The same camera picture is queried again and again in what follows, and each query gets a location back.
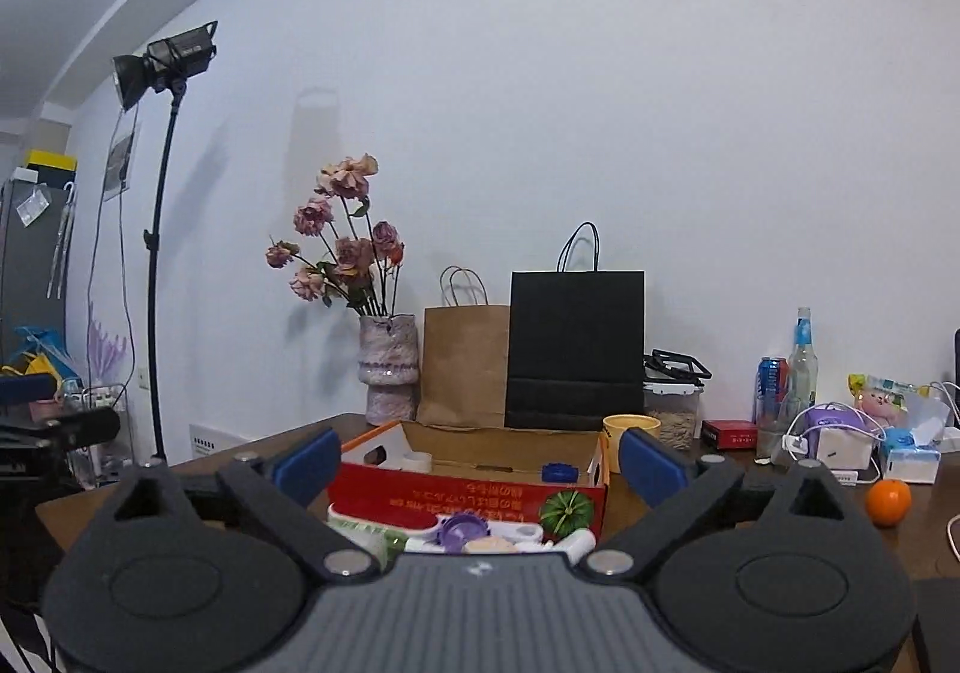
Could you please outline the white spray bottle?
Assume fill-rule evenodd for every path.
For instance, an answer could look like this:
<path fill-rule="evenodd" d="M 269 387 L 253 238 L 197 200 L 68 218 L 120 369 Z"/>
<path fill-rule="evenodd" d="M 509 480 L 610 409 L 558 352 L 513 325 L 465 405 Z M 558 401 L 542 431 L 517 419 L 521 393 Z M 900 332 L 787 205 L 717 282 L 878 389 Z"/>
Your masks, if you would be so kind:
<path fill-rule="evenodd" d="M 572 566 L 579 564 L 587 554 L 592 553 L 597 546 L 597 538 L 589 528 L 578 528 L 559 542 L 551 543 L 550 553 L 562 553 Z"/>

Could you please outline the purple ridged cap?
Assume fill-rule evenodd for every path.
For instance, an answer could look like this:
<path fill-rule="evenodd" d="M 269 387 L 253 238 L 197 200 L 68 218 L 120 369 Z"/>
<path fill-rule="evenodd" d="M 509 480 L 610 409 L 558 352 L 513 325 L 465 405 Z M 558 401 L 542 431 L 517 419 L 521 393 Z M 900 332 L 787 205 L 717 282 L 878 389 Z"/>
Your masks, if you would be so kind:
<path fill-rule="evenodd" d="M 441 522 L 436 541 L 446 553 L 459 554 L 469 543 L 488 535 L 490 526 L 487 520 L 470 512 L 457 512 Z"/>

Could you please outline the small red box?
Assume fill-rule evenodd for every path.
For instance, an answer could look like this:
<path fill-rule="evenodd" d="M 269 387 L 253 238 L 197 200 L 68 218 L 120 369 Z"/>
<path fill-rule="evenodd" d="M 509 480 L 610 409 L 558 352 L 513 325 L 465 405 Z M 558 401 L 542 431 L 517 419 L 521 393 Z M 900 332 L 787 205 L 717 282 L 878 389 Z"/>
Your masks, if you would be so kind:
<path fill-rule="evenodd" d="M 704 423 L 701 440 L 716 450 L 754 450 L 758 442 L 758 429 L 750 421 L 716 419 Z"/>

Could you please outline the clear food container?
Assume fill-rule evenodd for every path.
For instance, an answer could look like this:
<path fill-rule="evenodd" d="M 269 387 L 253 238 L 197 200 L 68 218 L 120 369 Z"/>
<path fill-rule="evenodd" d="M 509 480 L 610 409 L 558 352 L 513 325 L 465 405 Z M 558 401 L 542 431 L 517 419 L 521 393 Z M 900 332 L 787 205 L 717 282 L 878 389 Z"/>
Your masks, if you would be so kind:
<path fill-rule="evenodd" d="M 644 413 L 661 423 L 661 441 L 688 452 L 700 437 L 703 387 L 674 382 L 644 384 Z"/>

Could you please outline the yellow mug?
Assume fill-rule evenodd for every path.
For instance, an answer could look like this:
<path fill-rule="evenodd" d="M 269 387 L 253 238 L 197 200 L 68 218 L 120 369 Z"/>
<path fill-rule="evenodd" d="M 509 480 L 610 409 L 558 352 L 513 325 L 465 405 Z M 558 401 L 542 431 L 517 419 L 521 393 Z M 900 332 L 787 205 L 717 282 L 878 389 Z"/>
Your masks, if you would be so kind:
<path fill-rule="evenodd" d="M 661 421 L 647 414 L 613 414 L 602 419 L 602 432 L 607 445 L 608 463 L 610 471 L 620 471 L 620 441 L 623 434 L 630 429 L 641 429 L 652 437 L 658 437 L 661 432 Z"/>

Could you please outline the glass cup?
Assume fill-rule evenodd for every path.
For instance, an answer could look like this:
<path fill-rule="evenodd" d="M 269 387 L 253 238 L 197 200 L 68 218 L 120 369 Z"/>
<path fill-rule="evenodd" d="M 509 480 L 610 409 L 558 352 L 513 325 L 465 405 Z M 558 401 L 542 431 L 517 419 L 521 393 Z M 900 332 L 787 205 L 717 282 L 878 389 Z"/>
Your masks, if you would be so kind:
<path fill-rule="evenodd" d="M 760 414 L 757 419 L 757 458 L 776 460 L 782 452 L 782 436 L 789 419 L 779 414 Z"/>

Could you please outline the blue bottle cap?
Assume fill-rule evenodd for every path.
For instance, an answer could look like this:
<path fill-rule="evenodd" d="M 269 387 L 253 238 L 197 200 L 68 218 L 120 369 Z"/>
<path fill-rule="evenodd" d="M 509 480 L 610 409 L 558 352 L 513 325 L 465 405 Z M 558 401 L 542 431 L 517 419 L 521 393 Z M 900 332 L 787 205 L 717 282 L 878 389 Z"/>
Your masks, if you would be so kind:
<path fill-rule="evenodd" d="M 540 469 L 540 481 L 551 484 L 578 483 L 579 469 L 563 462 L 545 463 Z"/>

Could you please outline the red cardboard box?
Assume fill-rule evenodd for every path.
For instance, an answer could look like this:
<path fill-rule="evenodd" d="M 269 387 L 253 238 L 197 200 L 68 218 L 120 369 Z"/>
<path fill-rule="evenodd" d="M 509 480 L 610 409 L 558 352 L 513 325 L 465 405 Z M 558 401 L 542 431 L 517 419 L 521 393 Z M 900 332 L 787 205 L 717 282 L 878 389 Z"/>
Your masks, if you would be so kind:
<path fill-rule="evenodd" d="M 540 469 L 551 462 L 576 466 L 578 483 L 542 483 Z M 597 432 L 447 430 L 404 421 L 344 445 L 327 494 L 342 512 L 472 512 L 539 524 L 547 538 L 561 540 L 578 528 L 601 531 L 608 478 L 607 445 Z"/>

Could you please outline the blue drink can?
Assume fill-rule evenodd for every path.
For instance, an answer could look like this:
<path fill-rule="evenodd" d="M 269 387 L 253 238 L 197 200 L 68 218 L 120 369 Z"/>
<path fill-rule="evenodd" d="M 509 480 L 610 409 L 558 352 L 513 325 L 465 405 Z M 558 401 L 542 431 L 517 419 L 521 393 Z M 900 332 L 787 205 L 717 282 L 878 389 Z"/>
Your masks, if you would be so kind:
<path fill-rule="evenodd" d="M 755 374 L 754 423 L 773 426 L 778 421 L 788 390 L 789 364 L 786 358 L 761 358 Z"/>

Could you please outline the pink ceramic vase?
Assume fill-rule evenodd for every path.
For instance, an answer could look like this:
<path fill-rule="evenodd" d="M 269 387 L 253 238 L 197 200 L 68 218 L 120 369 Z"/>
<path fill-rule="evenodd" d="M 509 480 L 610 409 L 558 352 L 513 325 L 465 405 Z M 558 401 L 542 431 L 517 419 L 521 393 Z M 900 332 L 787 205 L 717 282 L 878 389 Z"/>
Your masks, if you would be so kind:
<path fill-rule="evenodd" d="M 411 313 L 359 319 L 358 379 L 366 387 L 364 418 L 371 426 L 415 418 L 420 340 Z"/>

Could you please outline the purple white device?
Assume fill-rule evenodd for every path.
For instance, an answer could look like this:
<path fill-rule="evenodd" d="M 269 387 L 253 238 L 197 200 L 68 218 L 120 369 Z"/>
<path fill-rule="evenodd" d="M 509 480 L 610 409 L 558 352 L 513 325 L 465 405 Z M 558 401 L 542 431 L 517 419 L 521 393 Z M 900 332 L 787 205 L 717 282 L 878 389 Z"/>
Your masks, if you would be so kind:
<path fill-rule="evenodd" d="M 861 409 L 823 403 L 797 413 L 781 445 L 794 460 L 812 458 L 830 469 L 864 471 L 884 439 L 885 429 Z"/>

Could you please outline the red white lint brush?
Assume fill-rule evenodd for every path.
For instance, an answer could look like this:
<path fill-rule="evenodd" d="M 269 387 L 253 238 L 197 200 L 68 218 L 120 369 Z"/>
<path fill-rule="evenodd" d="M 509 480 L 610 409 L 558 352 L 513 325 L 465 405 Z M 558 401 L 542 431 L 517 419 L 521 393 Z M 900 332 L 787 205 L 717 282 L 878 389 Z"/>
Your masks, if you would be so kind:
<path fill-rule="evenodd" d="M 402 531 L 409 536 L 405 551 L 410 553 L 446 553 L 436 541 L 441 522 L 449 515 L 421 514 L 415 510 L 387 507 L 387 509 L 360 510 L 359 512 L 342 512 L 334 506 L 327 509 L 327 522 L 343 530 L 364 531 L 371 535 L 381 535 L 387 528 Z M 508 546 L 534 545 L 540 546 L 545 541 L 544 529 L 539 524 L 527 522 L 501 522 L 501 520 L 487 520 L 490 526 L 490 535 L 487 538 L 496 538 Z"/>

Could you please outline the black paper bag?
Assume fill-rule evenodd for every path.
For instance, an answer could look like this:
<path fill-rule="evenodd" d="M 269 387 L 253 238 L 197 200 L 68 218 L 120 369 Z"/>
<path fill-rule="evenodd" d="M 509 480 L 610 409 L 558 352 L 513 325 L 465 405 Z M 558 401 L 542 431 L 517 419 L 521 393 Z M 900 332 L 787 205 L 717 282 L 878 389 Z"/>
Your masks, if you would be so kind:
<path fill-rule="evenodd" d="M 590 221 L 553 270 L 512 275 L 506 426 L 599 430 L 608 416 L 643 413 L 644 286 L 641 270 L 602 270 Z"/>

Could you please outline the orange fruit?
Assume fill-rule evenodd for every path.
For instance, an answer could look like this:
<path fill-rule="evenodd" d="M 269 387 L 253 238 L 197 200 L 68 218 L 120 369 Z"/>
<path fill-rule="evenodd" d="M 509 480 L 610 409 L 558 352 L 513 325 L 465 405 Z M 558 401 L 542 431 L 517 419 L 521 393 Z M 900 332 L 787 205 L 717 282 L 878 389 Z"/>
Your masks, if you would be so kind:
<path fill-rule="evenodd" d="M 900 480 L 880 480 L 869 487 L 864 509 L 871 522 L 880 528 L 895 528 L 905 520 L 913 505 L 911 489 Z"/>

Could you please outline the brown paper bag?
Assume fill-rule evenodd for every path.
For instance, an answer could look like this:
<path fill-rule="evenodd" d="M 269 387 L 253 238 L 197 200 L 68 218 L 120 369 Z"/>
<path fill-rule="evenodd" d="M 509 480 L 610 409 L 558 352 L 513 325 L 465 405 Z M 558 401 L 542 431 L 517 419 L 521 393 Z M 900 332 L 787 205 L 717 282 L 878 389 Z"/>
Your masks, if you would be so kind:
<path fill-rule="evenodd" d="M 492 304 L 480 274 L 449 265 L 441 306 L 425 310 L 416 421 L 443 429 L 503 429 L 509 316 Z"/>

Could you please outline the tissue pack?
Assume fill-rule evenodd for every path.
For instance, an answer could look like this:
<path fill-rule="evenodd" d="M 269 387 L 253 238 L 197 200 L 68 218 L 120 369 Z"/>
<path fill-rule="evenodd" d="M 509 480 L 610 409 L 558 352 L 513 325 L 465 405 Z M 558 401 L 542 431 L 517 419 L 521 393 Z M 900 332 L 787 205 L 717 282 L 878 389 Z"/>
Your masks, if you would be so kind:
<path fill-rule="evenodd" d="M 887 480 L 932 486 L 939 475 L 940 457 L 942 453 L 935 447 L 889 448 L 882 453 L 882 473 Z"/>

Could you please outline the dried pink flowers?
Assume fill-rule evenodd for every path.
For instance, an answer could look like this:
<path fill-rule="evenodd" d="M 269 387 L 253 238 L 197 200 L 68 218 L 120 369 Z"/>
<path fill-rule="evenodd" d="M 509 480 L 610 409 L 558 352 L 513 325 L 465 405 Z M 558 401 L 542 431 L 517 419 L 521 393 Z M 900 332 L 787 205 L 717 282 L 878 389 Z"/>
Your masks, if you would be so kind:
<path fill-rule="evenodd" d="M 317 173 L 313 193 L 291 218 L 299 239 L 317 242 L 317 257 L 286 239 L 272 239 L 265 249 L 268 268 L 293 268 L 288 288 L 301 301 L 325 307 L 342 301 L 361 317 L 397 312 L 405 242 L 394 224 L 371 218 L 371 180 L 378 172 L 377 159 L 365 152 Z"/>

